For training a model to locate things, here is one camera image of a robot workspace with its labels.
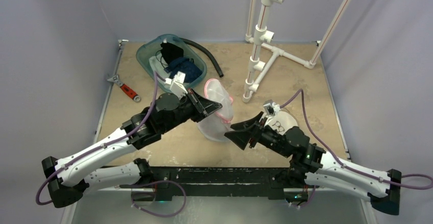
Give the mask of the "pink-trimmed white laundry bag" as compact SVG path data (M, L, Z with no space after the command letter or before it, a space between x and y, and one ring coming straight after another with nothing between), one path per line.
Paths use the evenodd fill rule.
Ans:
M205 83L204 95L207 99L220 103L222 107L198 123L199 131L211 141L229 141L224 134L231 130L230 126L234 118L233 98L215 78Z

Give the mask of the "black bra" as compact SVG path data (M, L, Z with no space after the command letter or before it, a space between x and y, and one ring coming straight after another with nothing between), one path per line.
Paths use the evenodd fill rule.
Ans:
M163 42L161 46L161 57L166 62L164 71L172 79L178 72L185 74L184 82L191 83L199 78L203 71L197 67L193 58L184 55L184 50L169 42Z

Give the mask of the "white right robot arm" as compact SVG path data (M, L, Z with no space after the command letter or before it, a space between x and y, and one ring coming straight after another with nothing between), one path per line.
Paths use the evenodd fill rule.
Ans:
M294 187L309 185L339 190L369 201L379 212L400 213L400 171L373 170L334 157L330 151L311 143L298 126L281 133L268 125L260 112L252 119L232 124L224 136L242 150L261 144L288 158L288 169L282 176L274 176L276 181L286 181Z

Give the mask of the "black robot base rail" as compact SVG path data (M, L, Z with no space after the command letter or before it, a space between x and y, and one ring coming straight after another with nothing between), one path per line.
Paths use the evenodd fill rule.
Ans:
M307 201L311 191L288 178L283 167L168 167L155 166L134 184L121 188L150 189L157 201L174 196L266 197L294 203Z

